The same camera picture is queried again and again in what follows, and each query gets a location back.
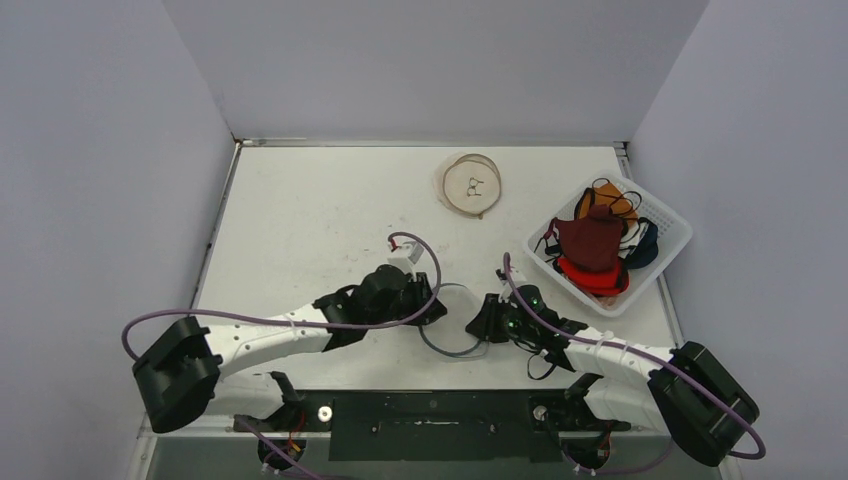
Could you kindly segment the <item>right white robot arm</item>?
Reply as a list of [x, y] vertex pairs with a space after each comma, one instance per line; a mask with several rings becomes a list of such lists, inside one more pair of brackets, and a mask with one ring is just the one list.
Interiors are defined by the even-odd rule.
[[465, 330], [484, 342], [514, 343], [579, 374], [565, 402], [577, 428], [613, 421], [654, 430], [711, 467], [726, 457], [760, 460], [767, 452], [753, 427], [759, 406], [697, 342], [677, 348], [627, 342], [560, 316], [530, 284], [486, 295]]

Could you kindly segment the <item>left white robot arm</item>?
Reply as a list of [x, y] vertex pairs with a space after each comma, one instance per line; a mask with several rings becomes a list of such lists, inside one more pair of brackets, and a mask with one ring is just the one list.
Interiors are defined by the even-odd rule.
[[236, 415], [286, 430], [297, 420], [299, 394], [285, 373], [254, 367], [346, 347], [370, 330], [429, 325], [448, 313], [439, 290], [423, 272], [384, 264], [359, 284], [276, 317], [227, 313], [230, 324], [204, 326], [205, 310], [175, 310], [175, 321], [130, 355], [151, 429], [171, 433], [204, 415]]

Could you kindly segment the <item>maroon satin bra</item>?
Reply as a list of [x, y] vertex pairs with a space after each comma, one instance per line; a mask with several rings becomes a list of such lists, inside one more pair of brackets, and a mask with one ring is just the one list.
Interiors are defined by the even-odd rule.
[[627, 222], [606, 205], [594, 205], [581, 218], [549, 223], [547, 234], [555, 236], [562, 255], [582, 270], [603, 272], [617, 264]]

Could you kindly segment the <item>blue-trim mesh laundry bag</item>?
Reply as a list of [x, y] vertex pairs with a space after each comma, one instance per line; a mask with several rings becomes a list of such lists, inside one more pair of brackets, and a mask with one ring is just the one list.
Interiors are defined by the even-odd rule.
[[446, 282], [437, 297], [446, 307], [447, 314], [435, 323], [418, 327], [424, 345], [451, 361], [485, 358], [489, 353], [489, 344], [465, 331], [465, 327], [483, 306], [481, 297], [458, 282]]

